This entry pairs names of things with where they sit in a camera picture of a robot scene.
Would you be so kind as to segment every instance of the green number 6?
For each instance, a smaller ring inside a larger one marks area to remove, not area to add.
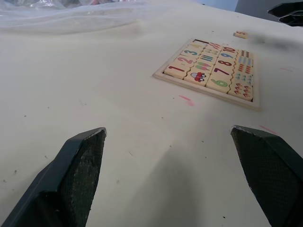
[[[221,87],[227,87],[228,86],[228,84],[225,81],[222,81],[222,80],[215,81],[214,79],[211,79],[211,81],[213,83],[215,83],[216,85],[219,85]]]

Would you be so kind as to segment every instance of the pink stain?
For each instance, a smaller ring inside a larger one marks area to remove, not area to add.
[[[179,97],[185,99],[185,100],[187,101],[186,103],[187,103],[189,106],[195,106],[194,102],[191,101],[190,98],[187,98],[187,97],[185,97],[185,96],[179,96]]]
[[[269,132],[272,133],[272,134],[278,135],[278,133],[276,133],[276,132],[270,130],[269,128],[267,128],[267,127],[265,127],[265,126],[263,126],[263,125],[259,125],[259,126],[260,126],[260,128],[263,128],[263,129],[269,131]]]
[[[293,72],[292,70],[288,70],[288,69],[284,69],[284,68],[280,68],[281,70],[286,70],[286,71],[290,71]]]

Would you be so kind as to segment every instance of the clear plastic sheet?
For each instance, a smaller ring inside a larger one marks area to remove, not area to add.
[[[0,30],[66,34],[154,17],[164,7],[134,0],[0,0]]]

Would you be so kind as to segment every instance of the wall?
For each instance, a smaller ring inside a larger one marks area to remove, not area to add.
[[[207,6],[216,7],[219,9],[235,11],[238,0],[197,0]]]
[[[267,11],[280,3],[296,2],[295,0],[239,0],[236,12],[267,20],[278,21],[278,18]]]

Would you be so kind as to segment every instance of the white table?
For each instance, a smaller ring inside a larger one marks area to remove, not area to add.
[[[267,38],[236,38],[236,30]],[[0,223],[68,138],[102,126],[87,227],[269,227],[230,128],[263,125],[303,154],[302,36],[302,28],[196,3],[93,33],[2,33]],[[192,37],[258,55],[262,111],[152,77]]]

